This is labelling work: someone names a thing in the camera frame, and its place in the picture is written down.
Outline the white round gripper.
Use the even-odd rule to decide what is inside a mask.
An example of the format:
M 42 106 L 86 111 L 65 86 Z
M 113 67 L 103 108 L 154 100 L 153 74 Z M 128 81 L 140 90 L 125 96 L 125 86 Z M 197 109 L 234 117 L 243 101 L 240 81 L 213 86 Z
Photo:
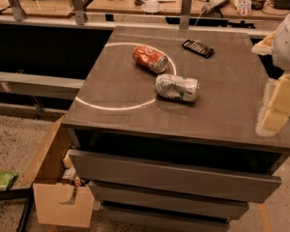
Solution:
M 290 71 L 290 13 L 276 31 L 256 43 L 251 52 L 258 55 L 272 54 L 275 66 Z M 273 136 L 283 128 L 289 118 L 290 72 L 284 72 L 279 79 L 268 79 L 255 131 L 260 136 Z

